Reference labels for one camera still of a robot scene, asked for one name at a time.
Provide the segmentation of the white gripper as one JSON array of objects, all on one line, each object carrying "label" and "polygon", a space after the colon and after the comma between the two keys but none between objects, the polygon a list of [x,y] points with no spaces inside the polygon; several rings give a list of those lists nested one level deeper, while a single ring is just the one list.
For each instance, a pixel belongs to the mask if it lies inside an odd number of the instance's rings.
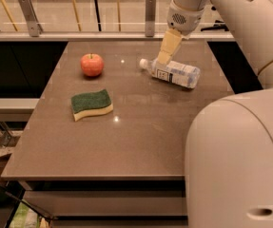
[{"label": "white gripper", "polygon": [[195,3],[194,7],[186,7],[171,0],[167,15],[169,29],[166,31],[161,43],[157,61],[167,65],[179,49],[182,35],[187,37],[198,27],[204,13],[205,0]]}]

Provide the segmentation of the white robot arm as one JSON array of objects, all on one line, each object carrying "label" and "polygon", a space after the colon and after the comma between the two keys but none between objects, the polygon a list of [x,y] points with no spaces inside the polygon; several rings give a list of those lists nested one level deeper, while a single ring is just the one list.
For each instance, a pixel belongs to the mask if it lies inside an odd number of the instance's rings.
[{"label": "white robot arm", "polygon": [[185,146],[188,228],[273,228],[273,0],[172,0],[159,62],[175,55],[206,2],[221,15],[262,89],[206,106]]}]

